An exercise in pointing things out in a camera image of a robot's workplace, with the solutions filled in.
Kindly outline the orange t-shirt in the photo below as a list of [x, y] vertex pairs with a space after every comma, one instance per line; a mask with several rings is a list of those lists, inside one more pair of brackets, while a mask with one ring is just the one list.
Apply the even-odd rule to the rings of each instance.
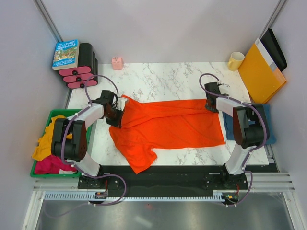
[[121, 127], [109, 128], [116, 148], [136, 174], [157, 159], [154, 149], [206, 148], [225, 144], [217, 113], [206, 99], [141, 103], [128, 98]]

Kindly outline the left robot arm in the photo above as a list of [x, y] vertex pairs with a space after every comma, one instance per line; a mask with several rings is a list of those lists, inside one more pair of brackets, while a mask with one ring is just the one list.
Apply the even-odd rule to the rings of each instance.
[[87, 129], [99, 119], [120, 128], [127, 101], [126, 97], [103, 90], [100, 97], [90, 100], [84, 109], [67, 118], [58, 118], [54, 123], [51, 154], [89, 177], [88, 182], [94, 188], [104, 186], [106, 176], [102, 166], [87, 151]]

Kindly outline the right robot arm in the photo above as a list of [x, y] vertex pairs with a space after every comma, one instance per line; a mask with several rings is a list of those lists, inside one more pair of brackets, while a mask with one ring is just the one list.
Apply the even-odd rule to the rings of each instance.
[[270, 136], [265, 109], [262, 104], [245, 103], [220, 94], [219, 84], [210, 82], [203, 86], [207, 103], [205, 108], [211, 112], [224, 112], [233, 118], [235, 147], [225, 163], [228, 172], [220, 176], [224, 188], [232, 188], [237, 183], [236, 175], [242, 174], [252, 151], [262, 147]]

